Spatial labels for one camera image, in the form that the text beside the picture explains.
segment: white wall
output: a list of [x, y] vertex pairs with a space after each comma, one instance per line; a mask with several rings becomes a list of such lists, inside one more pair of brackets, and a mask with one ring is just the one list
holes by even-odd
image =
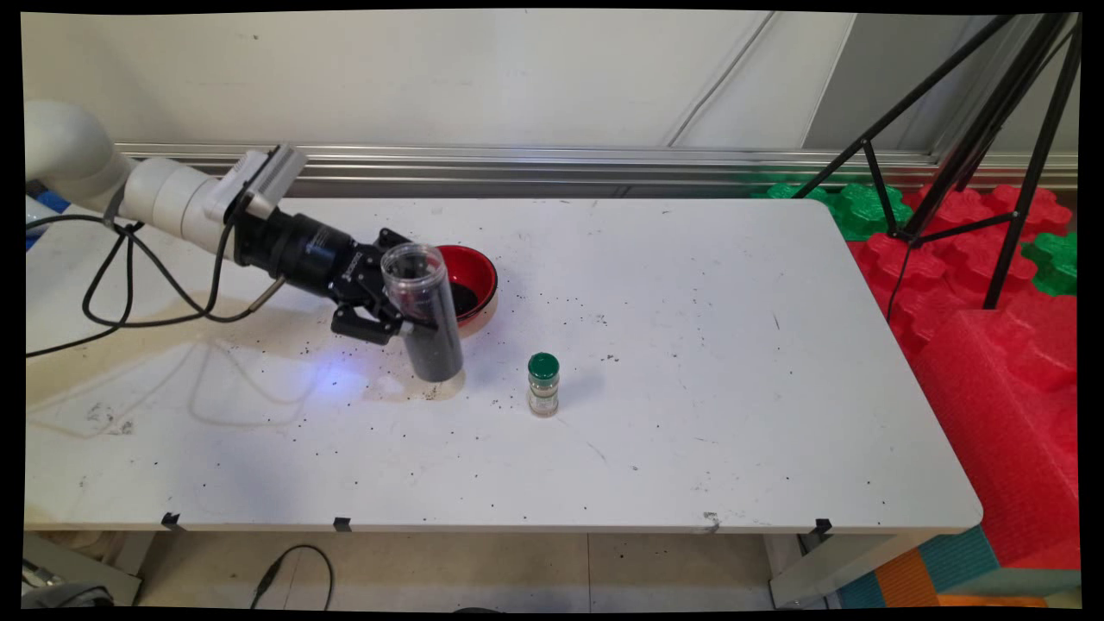
[[[119, 141], [661, 146], [764, 14], [24, 13], [23, 96]], [[679, 146], [799, 147], [852, 19], [781, 13]]]
[[[1016, 106], [1012, 114], [1008, 116], [1000, 134], [997, 134], [997, 139], [992, 141], [991, 147], [994, 152], [1028, 152], [1034, 148], [1036, 140], [1039, 139], [1039, 130], [1042, 129], [1042, 119], [1047, 115], [1050, 98], [1058, 84], [1058, 74], [1062, 72], [1064, 57], [1065, 49], [1055, 54], [1047, 69], [1039, 74], [1036, 83], [1020, 99], [1020, 105]], [[1058, 124], [1058, 131], [1054, 134], [1051, 152], [1078, 152], [1080, 119], [1081, 70], [1078, 70], [1078, 76], [1073, 81], [1073, 91], [1070, 92], [1070, 99], [1065, 103], [1062, 120]]]
[[[962, 48], [991, 15], [860, 13], [805, 137], [805, 148], [842, 149]], [[930, 152], [947, 131], [981, 72], [1000, 49], [1001, 31], [906, 108], [874, 138], [874, 148]]]

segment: black cable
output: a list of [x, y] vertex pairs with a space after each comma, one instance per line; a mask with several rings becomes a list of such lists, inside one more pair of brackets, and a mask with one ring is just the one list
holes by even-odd
[[[132, 233], [134, 231], [137, 231], [138, 229], [141, 228], [141, 222], [138, 222], [137, 225], [131, 224], [131, 225], [129, 225], [129, 228], [130, 228], [131, 233]], [[135, 255], [135, 253], [134, 253], [134, 250], [135, 250], [134, 243], [130, 242], [128, 238], [126, 238], [126, 236], [124, 236], [124, 235], [120, 234], [119, 239], [116, 240], [115, 245], [112, 246], [112, 251], [109, 253], [107, 253], [107, 259], [104, 260], [103, 264], [100, 264], [100, 266], [99, 266], [99, 270], [96, 272], [96, 277], [98, 280], [99, 277], [102, 277], [104, 275], [104, 272], [107, 271], [107, 267], [112, 264], [112, 262], [115, 261], [115, 255], [119, 252], [119, 246], [123, 245], [124, 241], [127, 241], [127, 304], [126, 304], [126, 307], [123, 309], [123, 317], [119, 319], [120, 322], [126, 322], [127, 320], [127, 317], [130, 316], [130, 308], [131, 308], [131, 306], [134, 304], [134, 293], [135, 293], [135, 290], [134, 290], [134, 255]], [[54, 351], [61, 351], [62, 349], [67, 349], [70, 347], [76, 347], [78, 345], [84, 345], [85, 343], [92, 343], [93, 340], [97, 340], [97, 339], [104, 338], [105, 336], [108, 336], [108, 335], [115, 333], [118, 329], [119, 328], [117, 328], [117, 327], [112, 327], [112, 328], [108, 328], [108, 329], [106, 329], [106, 330], [104, 330], [102, 333], [94, 334], [92, 336], [87, 336], [87, 337], [84, 337], [82, 339], [77, 339], [77, 340], [74, 340], [74, 341], [65, 343], [65, 344], [62, 344], [62, 345], [55, 345], [53, 347], [47, 347], [45, 349], [39, 349], [38, 351], [31, 351], [31, 352], [29, 352], [26, 355], [26, 357], [28, 358], [34, 358], [36, 356], [42, 356], [44, 354], [53, 354]]]
[[206, 306], [200, 307], [200, 305], [197, 304], [195, 301], [192, 299], [192, 297], [184, 292], [183, 287], [180, 286], [177, 280], [172, 277], [172, 274], [169, 273], [169, 270], [160, 262], [160, 260], [157, 259], [157, 255], [155, 255], [153, 252], [150, 251], [149, 248], [147, 248], [146, 244], [141, 242], [141, 240], [135, 238], [135, 243], [137, 243], [138, 248], [141, 249], [141, 251], [145, 252], [147, 256], [149, 256], [150, 261], [153, 262], [153, 266], [156, 266], [158, 271], [161, 272], [161, 275], [164, 276], [164, 280], [167, 280], [169, 284], [172, 285], [172, 288], [177, 291], [177, 294], [180, 295], [180, 297], [183, 298], [183, 301], [187, 302], [188, 305], [194, 308], [197, 312], [191, 315], [181, 315], [180, 317], [172, 317], [169, 319], [156, 319], [149, 322], [126, 323], [126, 322], [112, 322], [109, 319], [103, 319], [100, 317], [97, 317], [92, 312], [91, 308], [92, 296], [95, 295], [96, 287], [99, 286], [99, 280], [94, 278], [92, 285], [89, 285], [88, 287], [88, 291], [85, 293], [84, 303], [82, 304], [82, 310], [84, 310], [84, 316], [97, 324], [104, 326], [115, 326], [120, 328], [153, 328], [160, 326], [171, 326], [174, 324], [182, 324], [184, 322], [191, 322], [193, 319], [200, 319], [204, 317], [214, 322], [229, 323], [229, 322], [236, 322], [237, 319], [247, 317], [250, 314], [252, 314], [252, 310], [248, 308], [246, 308], [245, 312], [240, 313], [238, 315], [235, 315], [233, 317], [216, 317], [215, 315], [211, 314], [211, 310], [214, 309], [214, 305], [219, 298], [219, 282], [220, 278], [222, 277], [223, 255], [226, 251], [226, 243], [230, 241], [230, 234], [234, 229], [234, 223], [235, 223], [234, 219], [231, 218], [230, 222], [227, 222], [226, 227], [222, 230], [222, 235], [220, 235], [219, 238], [219, 250], [214, 255], [214, 272], [212, 273], [211, 276], [211, 292], [208, 294]]
[[[164, 266], [164, 264], [161, 263], [160, 259], [158, 259], [158, 256], [153, 253], [153, 251], [151, 251], [149, 246], [147, 246], [146, 243], [142, 242], [135, 234], [135, 232], [142, 227], [141, 222], [137, 222], [135, 224], [128, 224], [127, 227], [119, 227], [118, 224], [113, 224], [112, 225], [113, 230], [119, 236], [119, 239], [115, 242], [115, 245], [108, 253], [107, 259], [104, 261], [103, 264], [100, 264], [99, 270], [96, 272], [95, 277], [93, 278], [92, 283], [88, 286], [88, 290], [85, 292], [84, 301], [82, 304], [82, 309], [84, 310], [86, 317], [88, 317], [91, 320], [97, 324], [108, 326], [108, 329], [63, 345], [57, 345], [54, 347], [49, 347], [46, 349], [31, 351], [26, 354], [26, 358], [33, 358], [35, 356], [42, 356], [44, 354], [51, 354], [54, 351], [60, 351], [62, 349], [67, 349], [70, 347], [84, 345], [85, 343], [91, 343], [93, 340], [104, 338], [115, 333], [119, 328], [144, 328], [144, 327], [168, 326], [200, 318], [206, 318], [217, 323], [231, 323], [231, 322], [237, 322], [240, 319], [243, 319], [252, 315], [257, 308], [259, 308], [264, 304], [264, 302], [266, 301], [265, 299], [266, 294], [262, 294], [245, 310], [236, 315], [232, 315], [230, 317], [220, 317], [211, 313], [217, 301], [219, 282], [220, 282], [220, 276], [222, 274], [222, 262], [226, 250], [226, 244], [230, 240], [230, 234], [234, 228], [235, 220], [236, 219], [232, 215], [230, 221], [227, 222], [227, 225], [223, 229], [222, 235], [219, 239], [219, 252], [215, 255], [214, 273], [211, 278], [211, 293], [208, 296], [208, 304], [204, 307], [201, 307], [194, 299], [191, 298], [191, 296], [188, 295], [188, 293], [184, 292], [184, 290], [180, 286], [180, 284], [172, 276], [172, 274]], [[34, 229], [36, 227], [52, 224], [54, 222], [94, 222], [97, 224], [102, 224], [103, 219], [97, 218], [95, 215], [84, 215], [84, 214], [51, 215], [49, 218], [43, 218], [34, 222], [26, 223], [25, 230], [30, 231], [31, 229]], [[116, 322], [116, 320], [104, 319], [102, 317], [96, 316], [94, 313], [92, 313], [91, 303], [93, 296], [95, 295], [97, 288], [99, 287], [99, 283], [103, 280], [104, 274], [107, 272], [107, 269], [114, 262], [115, 256], [118, 254], [118, 250], [124, 241], [127, 242], [127, 303], [123, 317]], [[183, 315], [180, 317], [172, 317], [170, 319], [160, 319], [150, 322], [127, 322], [127, 319], [130, 316], [130, 309], [134, 304], [134, 246], [135, 245], [137, 245], [139, 250], [146, 253], [146, 256], [148, 256], [149, 260], [153, 263], [153, 266], [158, 269], [158, 271], [161, 273], [162, 276], [164, 276], [164, 278], [169, 282], [172, 288], [176, 290], [177, 294], [180, 295], [180, 297], [183, 298], [189, 306], [191, 306], [197, 310], [195, 313], [191, 315]]]
[[901, 262], [901, 274], [898, 276], [898, 284], [893, 285], [893, 293], [890, 294], [890, 303], [885, 306], [885, 323], [890, 323], [890, 318], [893, 316], [893, 298], [896, 297], [896, 292], [901, 288], [901, 281], [904, 280], [904, 270], [909, 266], [909, 255], [912, 254], [912, 242], [905, 248], [904, 261]]
[[322, 560], [326, 561], [326, 569], [330, 572], [330, 589], [326, 593], [326, 606], [322, 607], [322, 610], [330, 609], [330, 600], [333, 599], [333, 566], [330, 564], [330, 558], [326, 556], [326, 552], [315, 546], [311, 546], [310, 544], [298, 544], [284, 550], [284, 554], [279, 555], [279, 558], [277, 558], [276, 561], [268, 567], [267, 571], [265, 571], [265, 575], [261, 578], [261, 582], [257, 583], [257, 589], [253, 596], [253, 603], [250, 604], [251, 610], [257, 607], [257, 602], [261, 601], [261, 597], [265, 594], [265, 591], [267, 591], [268, 587], [272, 586], [273, 580], [276, 579], [276, 575], [279, 573], [280, 565], [284, 562], [284, 557], [286, 557], [290, 551], [299, 548], [312, 549], [318, 552], [320, 557], [322, 557]]

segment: tripod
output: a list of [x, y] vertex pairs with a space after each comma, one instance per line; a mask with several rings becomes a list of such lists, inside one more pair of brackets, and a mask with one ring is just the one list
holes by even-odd
[[[889, 196], [885, 193], [885, 182], [882, 179], [881, 170], [878, 167], [878, 159], [874, 156], [874, 148], [871, 140], [874, 136], [881, 133], [882, 129], [889, 126], [889, 124], [892, 123], [898, 116], [900, 116], [901, 113], [907, 109], [909, 106], [914, 104], [925, 93], [927, 93], [932, 86], [943, 80], [944, 76], [951, 73], [967, 56], [981, 46], [983, 43], [988, 41], [994, 33], [1000, 30], [1001, 27], [1011, 21], [1015, 15], [997, 15], [994, 18], [992, 21], [986, 24], [985, 28], [979, 30], [977, 34], [955, 51], [955, 53], [944, 61], [943, 64], [940, 65], [931, 75], [917, 84], [916, 87], [905, 95], [903, 99], [890, 108], [885, 115], [874, 122], [874, 124], [871, 125], [866, 131], [860, 134], [853, 143], [851, 143], [839, 156], [836, 157], [836, 159], [829, 162], [824, 170], [817, 173], [816, 177], [798, 190], [797, 193], [794, 194], [794, 198], [804, 198], [813, 191], [814, 188], [824, 182], [825, 179], [827, 179], [840, 166], [847, 162], [847, 160], [851, 159], [851, 157], [857, 154], [859, 149], [862, 149], [867, 157], [867, 162], [870, 165], [870, 172], [874, 181], [874, 188], [878, 191], [878, 198], [882, 203], [882, 210], [885, 213], [885, 223], [889, 229], [888, 234], [891, 238], [905, 242], [905, 244], [907, 244], [907, 252], [911, 252], [913, 249], [920, 248], [930, 241], [969, 231], [976, 231], [978, 229], [1001, 224], [1004, 222], [1011, 222], [1008, 227], [1008, 232], [1005, 235], [1005, 241], [1001, 245], [1000, 254], [997, 259], [997, 265], [992, 273], [992, 280], [989, 282], [989, 288], [986, 293], [983, 306], [988, 309], [996, 308], [997, 302], [1000, 298], [1000, 291], [1005, 284], [1005, 278], [1008, 275], [1008, 269], [1011, 265], [1012, 256], [1016, 253], [1016, 244], [1019, 243], [1020, 233], [1023, 230], [1023, 223], [1028, 218], [1028, 209], [1031, 207], [1031, 200], [1034, 198], [1036, 189], [1039, 186], [1039, 177], [1042, 176], [1042, 168], [1047, 161], [1047, 155], [1050, 152], [1051, 145], [1054, 141], [1054, 134], [1058, 131], [1058, 124], [1062, 119], [1062, 110], [1065, 108], [1065, 103], [1070, 97], [1070, 92], [1073, 90], [1073, 81], [1081, 63], [1081, 13], [1076, 14], [1076, 21], [1065, 36], [1063, 36], [1061, 41], [1058, 41], [1062, 25], [1069, 20], [1070, 14], [1071, 13], [1047, 13], [1042, 17], [1042, 19], [1040, 19], [1027, 42], [1023, 44], [1023, 48], [1012, 60], [1012, 63], [1005, 72], [1004, 77], [1001, 77], [992, 94], [989, 95], [989, 98], [978, 112], [977, 117], [974, 118], [974, 122], [959, 139], [958, 144], [955, 145], [951, 154], [944, 159], [927, 194], [923, 198], [912, 218], [910, 218], [903, 227], [898, 227], [898, 222], [893, 217], [893, 211], [890, 208]], [[943, 198], [951, 190], [952, 186], [957, 186], [957, 190], [959, 191], [966, 188], [966, 185], [969, 182], [974, 172], [977, 171], [978, 166], [981, 164], [981, 159], [985, 157], [985, 154], [988, 151], [989, 147], [992, 146], [992, 141], [996, 139], [997, 133], [1000, 131], [1000, 128], [1008, 119], [1008, 116], [1012, 114], [1012, 110], [1015, 110], [1016, 106], [1019, 105], [1023, 95], [1034, 83], [1036, 78], [1039, 77], [1043, 67], [1048, 62], [1050, 62], [1054, 54], [1058, 53], [1059, 49], [1066, 40], [1070, 40], [1070, 46], [1065, 52], [1062, 70], [1059, 74], [1058, 83], [1054, 85], [1054, 92], [1051, 95], [1047, 114], [1043, 116], [1042, 126], [1039, 129], [1039, 137], [1036, 140], [1034, 149], [1031, 151], [1031, 159], [1028, 162], [1027, 173], [1023, 177], [1023, 185], [1020, 189], [1020, 196], [1016, 202], [1016, 208], [1009, 213], [994, 215], [992, 218], [986, 218], [977, 222], [970, 222], [968, 224], [947, 229], [938, 233], [924, 235], [924, 229], [935, 215], [935, 211], [940, 208], [940, 204], [943, 202]], [[904, 276], [904, 270], [907, 266], [907, 252], [905, 254], [904, 264], [901, 267], [902, 278]], [[892, 306], [893, 298], [891, 297], [889, 308], [890, 313], [892, 312]]]

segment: tripod leg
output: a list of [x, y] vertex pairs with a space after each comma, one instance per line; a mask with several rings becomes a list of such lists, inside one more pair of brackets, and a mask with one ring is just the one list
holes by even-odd
[[1007, 101], [1015, 98], [1018, 87], [1021, 87], [1025, 81], [1034, 74], [1045, 57], [1047, 50], [1058, 39], [1062, 23], [1068, 17], [1066, 13], [1047, 13], [1036, 25], [1023, 49], [1016, 55], [1011, 66], [1008, 67], [992, 94], [985, 102], [981, 112], [966, 130], [958, 147], [943, 164], [935, 181], [932, 182], [932, 188], [924, 196], [920, 207], [916, 208], [916, 212], [904, 225], [905, 238], [920, 236], [927, 228], [927, 223], [935, 215], [935, 210], [943, 202], [943, 197], [974, 161], [979, 145], [984, 145], [984, 141], [989, 138], [994, 120], [999, 118]]
[[806, 183], [800, 190], [798, 190], [797, 193], [794, 194], [794, 198], [803, 199], [805, 198], [806, 194], [811, 192], [814, 188], [822, 183], [825, 179], [827, 179], [832, 172], [836, 171], [836, 169], [838, 169], [840, 166], [843, 166], [847, 162], [847, 160], [851, 159], [851, 156], [859, 152], [859, 149], [862, 148], [862, 140], [864, 139], [869, 140], [874, 136], [877, 136], [879, 131], [885, 129], [885, 127], [889, 126], [889, 124], [893, 123], [893, 120], [896, 119], [896, 117], [901, 116], [901, 113], [906, 110], [909, 106], [911, 106], [912, 104], [916, 103], [916, 99], [923, 97], [925, 93], [931, 91], [932, 86], [935, 86], [937, 82], [943, 80], [943, 76], [951, 73], [956, 66], [958, 66], [964, 60], [966, 60], [967, 56], [973, 54], [974, 50], [980, 48], [981, 44], [988, 41], [989, 38], [992, 36], [995, 32], [997, 32], [998, 30], [1001, 29], [1001, 27], [1011, 21], [1012, 17], [1013, 15], [997, 15], [992, 18], [992, 21], [985, 24], [985, 28], [979, 30], [977, 34], [970, 38], [969, 41], [967, 41], [962, 48], [956, 50], [955, 53], [952, 54], [949, 59], [944, 61], [943, 64], [941, 64], [934, 72], [932, 72], [931, 75], [925, 77], [923, 82], [921, 82], [920, 84], [916, 85], [915, 88], [910, 91], [909, 94], [905, 95], [903, 99], [898, 102], [895, 106], [890, 108], [889, 112], [887, 112], [884, 115], [882, 115], [881, 118], [875, 120], [874, 124], [871, 125], [869, 128], [867, 128], [866, 131], [860, 134], [859, 137], [856, 138], [853, 143], [851, 143], [846, 149], [843, 149], [843, 152], [836, 156], [836, 159], [831, 160], [831, 162], [829, 162], [828, 166], [824, 168], [824, 170], [818, 172], [816, 177], [814, 177], [808, 183]]
[[1000, 129], [1005, 126], [1005, 122], [1008, 120], [1008, 117], [1012, 114], [1012, 110], [1015, 110], [1016, 107], [1020, 105], [1020, 101], [1023, 99], [1023, 95], [1026, 95], [1028, 91], [1030, 91], [1031, 87], [1034, 85], [1036, 80], [1039, 78], [1039, 74], [1042, 73], [1044, 69], [1047, 69], [1047, 65], [1050, 64], [1051, 59], [1053, 59], [1054, 54], [1057, 54], [1059, 50], [1062, 48], [1062, 45], [1066, 41], [1069, 41], [1070, 35], [1072, 34], [1073, 34], [1073, 29], [1071, 28], [1062, 36], [1062, 40], [1054, 45], [1054, 48], [1050, 51], [1049, 54], [1047, 54], [1047, 59], [1042, 61], [1042, 63], [1039, 65], [1039, 69], [1037, 69], [1034, 73], [1031, 75], [1031, 78], [1023, 84], [1023, 86], [1019, 90], [1019, 93], [1017, 93], [1015, 97], [1008, 101], [1008, 104], [1005, 106], [1005, 109], [1001, 110], [1000, 114], [997, 116], [997, 120], [995, 122], [994, 127], [990, 129], [989, 138], [985, 140], [985, 148], [983, 148], [980, 151], [978, 151], [976, 156], [974, 156], [974, 160], [970, 162], [968, 167], [966, 167], [966, 170], [965, 172], [963, 172], [962, 178], [958, 179], [958, 185], [955, 186], [956, 191], [960, 192], [965, 190], [966, 187], [969, 185], [970, 179], [974, 178], [974, 173], [977, 172], [978, 166], [981, 165], [981, 160], [985, 159], [985, 154], [989, 152], [989, 148], [992, 147], [992, 143], [997, 139], [997, 133], [1000, 131]]
[[1078, 75], [1080, 64], [1081, 15], [1078, 15], [1078, 22], [1073, 25], [1073, 39], [1070, 41], [1070, 49], [1065, 52], [1062, 72], [1058, 76], [1058, 84], [1054, 85], [1054, 94], [1051, 95], [1050, 106], [1047, 107], [1047, 116], [1043, 117], [1042, 127], [1039, 129], [1039, 139], [1036, 141], [1034, 150], [1031, 151], [1031, 161], [1028, 164], [1028, 172], [1023, 177], [1020, 198], [1016, 201], [1016, 210], [1013, 212], [1016, 215], [1008, 227], [1005, 243], [1000, 248], [1000, 255], [997, 257], [997, 267], [992, 272], [992, 281], [989, 282], [989, 291], [985, 296], [985, 308], [996, 308], [997, 302], [1000, 299], [1000, 290], [1005, 286], [1008, 267], [1012, 264], [1016, 245], [1020, 241], [1023, 223], [1028, 219], [1028, 209], [1031, 207], [1031, 199], [1034, 198], [1036, 188], [1039, 186], [1042, 167], [1047, 162], [1047, 155], [1054, 143], [1054, 134], [1058, 133], [1058, 124], [1062, 120], [1065, 102], [1070, 98], [1070, 92], [1073, 91], [1073, 80]]
[[896, 236], [896, 218], [893, 217], [893, 208], [890, 206], [890, 197], [885, 192], [885, 181], [882, 179], [882, 169], [878, 167], [878, 158], [874, 156], [874, 146], [870, 140], [862, 140], [862, 150], [867, 154], [867, 164], [870, 165], [870, 175], [874, 178], [874, 189], [878, 191], [878, 200], [882, 203], [882, 212], [885, 213], [885, 232], [891, 236]]

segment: table leg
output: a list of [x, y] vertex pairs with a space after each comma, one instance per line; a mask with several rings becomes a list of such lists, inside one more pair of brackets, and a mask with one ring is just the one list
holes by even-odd
[[112, 549], [104, 557], [104, 564], [131, 576], [138, 576], [146, 552], [153, 543], [155, 530], [119, 530], [115, 533]]
[[775, 608], [805, 608], [934, 536], [834, 535], [771, 580]]

